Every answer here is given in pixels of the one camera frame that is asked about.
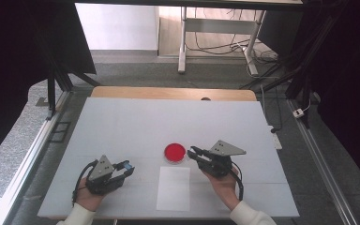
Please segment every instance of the human hand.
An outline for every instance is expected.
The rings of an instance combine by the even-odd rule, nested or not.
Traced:
[[[76,203],[89,211],[96,212],[104,197],[105,195],[102,196],[90,193],[89,189],[86,187],[86,177],[84,177],[78,186]]]
[[[234,167],[232,167],[232,171],[235,174],[238,174],[238,171]],[[230,174],[227,174],[223,177],[214,177],[207,172],[202,172],[209,179],[213,190],[216,192],[219,198],[232,211],[240,202],[235,194],[236,180]]]

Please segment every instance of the white wall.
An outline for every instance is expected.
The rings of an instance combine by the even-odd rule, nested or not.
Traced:
[[[90,50],[157,50],[158,7],[76,4]]]

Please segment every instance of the white paper sheet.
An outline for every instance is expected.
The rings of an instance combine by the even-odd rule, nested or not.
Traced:
[[[160,167],[157,210],[189,211],[189,168]]]

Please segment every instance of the electrical cable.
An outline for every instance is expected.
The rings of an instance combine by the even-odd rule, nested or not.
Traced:
[[[247,84],[244,84],[244,85],[240,86],[239,89],[241,90],[241,89],[244,89],[246,87],[248,87],[250,89],[255,83],[258,83],[261,79],[264,79],[265,77],[270,76],[272,73],[274,73],[275,71],[277,71],[281,67],[282,67],[281,64],[274,64],[267,71],[265,71],[263,75],[257,77],[258,78],[257,80],[248,82]]]
[[[195,88],[200,88],[197,84],[195,84],[195,83],[189,81],[188,79],[186,79],[186,77],[182,76],[182,79],[184,80],[185,83],[188,83],[188,84],[192,85]]]
[[[232,12],[232,16],[230,18],[230,20],[232,20],[235,17],[235,8],[231,9],[229,12],[227,12],[227,14],[229,14],[230,12]]]
[[[230,10],[228,13],[232,12],[233,11],[233,15],[235,15],[235,10],[232,9]],[[241,10],[241,13],[239,15],[239,19],[238,20],[241,20],[241,16],[242,16],[242,11]],[[194,18],[197,18],[197,7],[195,7],[195,12],[194,12]],[[221,54],[228,54],[228,53],[234,53],[236,50],[238,50],[238,47],[235,47],[233,46],[233,40],[235,39],[235,35],[232,37],[232,42],[230,44],[226,44],[226,45],[221,45],[221,46],[215,46],[215,47],[201,47],[199,45],[199,42],[198,42],[198,36],[197,36],[197,32],[194,32],[194,36],[195,36],[195,43],[197,44],[197,47],[198,49],[191,49],[189,48],[189,46],[186,44],[186,47],[188,50],[190,51],[198,51],[198,52],[203,52],[203,53],[210,53],[210,54],[217,54],[217,55],[221,55]],[[249,41],[249,39],[246,39],[246,40],[242,40],[242,41],[239,41],[239,43],[242,43],[242,42],[246,42],[246,41]],[[224,47],[230,47],[231,50],[228,51],[228,52],[209,52],[207,50],[214,50],[214,49],[220,49],[220,48],[224,48]]]
[[[249,64],[252,62],[252,61],[250,61],[250,62],[248,62],[247,63],[247,74],[251,77],[251,78],[254,78],[254,79],[278,79],[279,77],[268,77],[268,76],[259,76],[259,77],[256,77],[256,76],[253,76],[252,74],[251,74],[251,72],[250,72],[250,70],[249,70]]]
[[[241,9],[241,13],[239,13],[238,21],[241,21],[242,11],[243,11],[243,9]],[[232,37],[232,40],[231,40],[231,44],[233,44],[233,41],[235,40],[235,36],[236,36],[236,34],[233,34],[233,37]]]
[[[80,176],[78,177],[77,184],[75,185],[74,191],[72,192],[72,206],[74,206],[74,203],[77,201],[78,198],[78,186],[81,183],[83,174],[89,169],[89,167],[95,167],[98,164],[98,160],[94,160],[93,162],[90,162],[86,165],[85,168],[83,168]]]
[[[236,163],[235,162],[233,162],[232,163],[237,169],[238,169],[238,171],[239,171],[239,176],[240,176],[240,178],[241,178],[241,181],[242,181],[242,171],[241,171],[241,169],[239,168],[239,166],[238,165],[236,165]]]
[[[317,0],[320,1],[320,9],[318,10],[317,15],[315,16],[314,20],[312,21],[311,25],[309,26],[309,28],[307,29],[307,31],[309,31],[314,24],[318,21],[318,19],[320,18],[321,12],[323,11],[323,0]]]
[[[270,57],[271,60],[267,60],[265,58],[263,58],[263,54],[264,53],[274,53],[274,51],[272,50],[267,50],[267,51],[263,51],[263,52],[260,52],[260,56],[257,56],[256,52],[260,52],[259,50],[256,50],[256,49],[253,49],[253,53],[254,53],[254,58],[256,59],[257,62],[259,62],[260,64],[270,64],[270,63],[276,63],[277,59],[276,58],[272,58]]]
[[[280,105],[279,105],[279,99],[278,99],[278,89],[276,87],[276,100],[277,100],[277,106],[278,106],[278,111],[279,111],[279,128],[275,128],[274,129],[276,131],[282,130],[282,111],[280,110]]]
[[[262,112],[264,113],[265,120],[267,121],[267,116],[265,115],[264,90],[263,90],[263,86],[261,84],[260,84],[260,87],[262,89]]]
[[[239,201],[242,201],[244,199],[244,185],[242,184],[242,180],[239,179],[238,175],[235,174],[232,169],[229,169],[227,167],[224,167],[224,169],[227,170],[227,172],[236,180],[236,183],[239,187],[238,199]]]
[[[308,106],[303,110],[303,112],[306,111],[306,110],[308,110],[308,108],[309,108],[310,105],[311,105],[311,99],[308,100]]]
[[[280,59],[277,59],[273,62],[277,62],[279,64],[285,65],[286,63],[289,63],[291,60],[296,60],[297,58],[299,58],[298,55],[303,54],[303,52],[306,49],[306,47],[308,46],[308,44],[320,34],[322,29],[323,29],[323,23],[321,25],[317,25],[316,28],[314,29],[314,31],[311,32],[311,35],[302,44],[300,44],[296,50],[294,50],[289,55],[286,55],[286,56],[284,56]]]

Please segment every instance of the robotic hand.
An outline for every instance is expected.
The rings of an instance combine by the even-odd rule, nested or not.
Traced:
[[[198,167],[211,174],[214,177],[223,177],[230,174],[237,182],[239,186],[239,200],[242,201],[244,196],[244,185],[242,184],[242,173],[241,178],[233,172],[233,163],[231,156],[244,155],[247,152],[235,147],[227,142],[219,140],[210,150],[202,150],[196,146],[191,146],[191,150],[187,151],[189,158],[194,159],[198,163]]]
[[[89,163],[81,172],[77,185],[72,192],[72,204],[77,201],[78,186],[83,177],[83,174],[90,168],[93,169],[86,176],[86,187],[90,193],[96,195],[106,195],[112,191],[120,188],[125,181],[125,178],[131,176],[134,167],[129,164],[129,161],[123,161],[118,164],[111,164],[105,155],[100,160],[95,160]],[[123,174],[112,177],[114,171],[126,169]]]

